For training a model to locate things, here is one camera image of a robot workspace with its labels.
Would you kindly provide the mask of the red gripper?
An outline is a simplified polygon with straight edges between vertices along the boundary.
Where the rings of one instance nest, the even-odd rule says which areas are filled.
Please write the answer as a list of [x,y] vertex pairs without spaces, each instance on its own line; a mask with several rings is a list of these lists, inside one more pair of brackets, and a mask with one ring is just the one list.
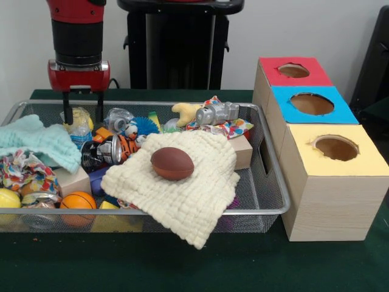
[[103,122],[104,91],[107,90],[110,80],[110,64],[108,61],[102,61],[92,67],[77,68],[59,64],[55,60],[49,60],[47,70],[52,89],[63,94],[64,123],[73,124],[73,111],[69,103],[70,92],[87,89],[96,92],[95,117],[97,122]]

